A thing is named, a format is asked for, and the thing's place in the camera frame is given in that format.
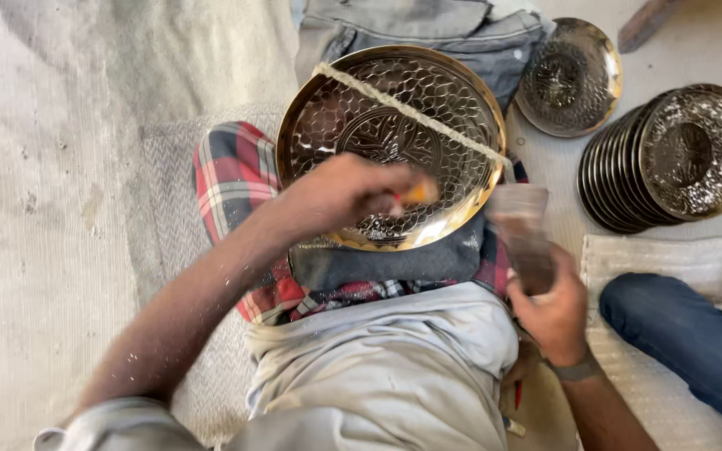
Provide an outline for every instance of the stack of brass plates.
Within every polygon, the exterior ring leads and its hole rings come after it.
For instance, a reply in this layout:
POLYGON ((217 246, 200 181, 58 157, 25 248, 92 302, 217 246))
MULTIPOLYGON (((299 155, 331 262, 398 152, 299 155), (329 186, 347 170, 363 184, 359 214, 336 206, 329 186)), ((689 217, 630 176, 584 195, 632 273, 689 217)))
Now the stack of brass plates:
MULTIPOLYGON (((456 59, 419 46, 379 46, 345 56, 332 66, 506 153, 495 97, 456 59)), ((400 218, 370 216, 329 235, 339 244, 367 251, 403 251, 447 236, 484 205, 502 170, 500 163, 323 75, 309 80, 292 101, 276 152, 284 188, 342 152, 380 164, 405 162, 436 178, 436 202, 406 205, 400 218)))
POLYGON ((578 197, 604 229, 637 233, 722 213, 722 87, 665 92, 598 132, 578 197))
POLYGON ((558 18, 520 79, 516 102, 537 128, 555 137, 580 137, 606 122, 623 88, 615 46, 595 25, 558 18))

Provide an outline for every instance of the hand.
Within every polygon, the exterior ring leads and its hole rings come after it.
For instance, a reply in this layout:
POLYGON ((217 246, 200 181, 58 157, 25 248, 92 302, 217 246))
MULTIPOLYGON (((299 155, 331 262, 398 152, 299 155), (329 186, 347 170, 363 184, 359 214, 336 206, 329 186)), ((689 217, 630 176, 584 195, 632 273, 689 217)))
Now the hand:
POLYGON ((300 238, 352 226, 366 216, 398 217, 405 193, 427 177, 405 163, 377 165, 352 153, 331 157, 275 199, 300 238))
POLYGON ((583 362, 587 355, 587 288, 578 278, 573 256, 553 243, 549 250, 556 263, 556 280, 550 292, 529 298, 516 274, 509 279, 506 291, 520 323, 550 363, 569 367, 583 362))

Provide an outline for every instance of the shirt sleeve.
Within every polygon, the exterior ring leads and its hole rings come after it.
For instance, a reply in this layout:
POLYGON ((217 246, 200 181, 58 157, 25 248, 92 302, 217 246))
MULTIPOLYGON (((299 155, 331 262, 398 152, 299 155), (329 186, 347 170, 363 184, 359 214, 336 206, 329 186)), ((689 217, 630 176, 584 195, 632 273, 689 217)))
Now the shirt sleeve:
POLYGON ((204 451, 196 438, 159 402, 119 398, 95 405, 68 429, 48 428, 35 451, 204 451))

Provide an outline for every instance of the rope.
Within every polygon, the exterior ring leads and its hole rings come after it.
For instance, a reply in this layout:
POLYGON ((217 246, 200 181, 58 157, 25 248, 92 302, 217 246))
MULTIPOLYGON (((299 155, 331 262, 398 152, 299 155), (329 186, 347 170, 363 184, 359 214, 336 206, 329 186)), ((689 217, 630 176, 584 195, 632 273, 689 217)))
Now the rope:
POLYGON ((416 111, 416 108, 413 108, 410 105, 406 105, 403 103, 400 103, 397 99, 395 99, 392 96, 389 96, 388 94, 378 91, 375 87, 372 87, 370 84, 366 84, 361 80, 356 79, 355 77, 351 76, 350 74, 346 72, 342 72, 334 67, 331 67, 328 63, 321 62, 317 64, 317 66, 314 68, 314 75, 322 74, 324 76, 328 76, 339 83, 347 86, 352 87, 353 89, 356 89, 361 94, 364 94, 366 97, 370 97, 372 99, 377 100, 381 104, 386 105, 387 107, 393 107, 397 108, 397 111, 400 111, 403 116, 409 117, 411 119, 416 120, 418 123, 424 125, 425 127, 431 128, 435 130, 438 133, 441 133, 445 135, 446 137, 456 141, 459 144, 464 145, 468 149, 473 149, 479 153, 482 153, 484 156, 491 160, 495 160, 501 165, 503 165, 503 168, 506 171, 506 182, 508 183, 514 183, 514 166, 512 165, 512 162, 509 158, 506 158, 502 156, 500 153, 497 153, 493 149, 490 149, 486 147, 483 144, 476 143, 472 139, 469 139, 462 135, 461 133, 458 133, 456 130, 453 130, 452 128, 447 127, 445 124, 442 124, 438 120, 427 117, 426 115, 422 114, 419 111, 416 111))

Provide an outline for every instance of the person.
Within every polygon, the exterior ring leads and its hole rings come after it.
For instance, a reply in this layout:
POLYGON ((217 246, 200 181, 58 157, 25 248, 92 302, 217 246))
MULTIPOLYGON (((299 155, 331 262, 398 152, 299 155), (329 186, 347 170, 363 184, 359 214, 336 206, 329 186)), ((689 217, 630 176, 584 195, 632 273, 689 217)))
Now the person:
POLYGON ((722 312, 704 296, 672 277, 627 273, 604 287, 600 312, 722 415, 722 312))
MULTIPOLYGON (((247 130, 229 135, 235 155, 269 150, 242 143, 261 136, 247 130)), ((222 138, 211 133, 206 144, 222 138)), ((95 369, 66 430, 39 436, 36 448, 202 449, 168 405, 216 326, 295 243, 366 215, 401 214, 398 194, 422 177, 408 165, 342 154, 257 203, 137 314, 95 369)), ((551 251, 557 269, 549 293, 529 298, 515 274, 507 291, 559 374, 584 447, 657 449, 587 346, 587 289, 574 260, 557 246, 551 251)), ((246 334, 258 363, 251 419, 226 449, 507 447, 497 398, 517 357, 517 334, 506 304, 475 282, 275 326, 252 323, 246 334)))

